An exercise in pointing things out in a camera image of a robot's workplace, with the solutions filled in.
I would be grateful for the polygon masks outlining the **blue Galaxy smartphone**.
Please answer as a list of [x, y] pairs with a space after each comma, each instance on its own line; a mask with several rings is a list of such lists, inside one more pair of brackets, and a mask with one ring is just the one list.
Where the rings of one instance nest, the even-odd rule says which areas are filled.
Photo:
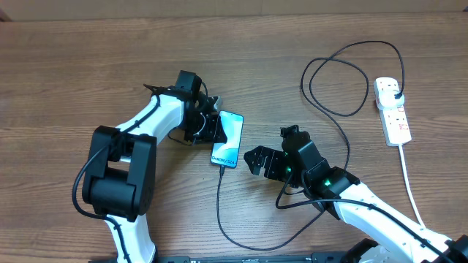
[[236, 168], [244, 117], [228, 111], [221, 111], [219, 115], [222, 117], [222, 125], [227, 135], [227, 142], [213, 144], [210, 161], [214, 165]]

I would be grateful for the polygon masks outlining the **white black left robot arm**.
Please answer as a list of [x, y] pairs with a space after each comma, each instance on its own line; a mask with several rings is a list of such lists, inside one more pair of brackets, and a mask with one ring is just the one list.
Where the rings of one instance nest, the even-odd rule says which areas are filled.
[[135, 117], [117, 127], [94, 130], [88, 160], [72, 187], [80, 214], [105, 221], [114, 262], [155, 262], [146, 213], [154, 195], [157, 145], [174, 129], [189, 146], [226, 142], [219, 120], [221, 99], [209, 96], [194, 72], [180, 71], [175, 85], [149, 85], [151, 98]]

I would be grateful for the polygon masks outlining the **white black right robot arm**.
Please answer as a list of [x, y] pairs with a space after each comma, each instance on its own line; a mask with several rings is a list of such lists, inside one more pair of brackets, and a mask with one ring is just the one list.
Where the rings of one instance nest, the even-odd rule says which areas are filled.
[[304, 190], [305, 205], [354, 226], [367, 238], [343, 262], [466, 262], [467, 236], [436, 233], [383, 202], [359, 178], [331, 167], [306, 131], [283, 128], [281, 150], [258, 146], [244, 154], [252, 174]]

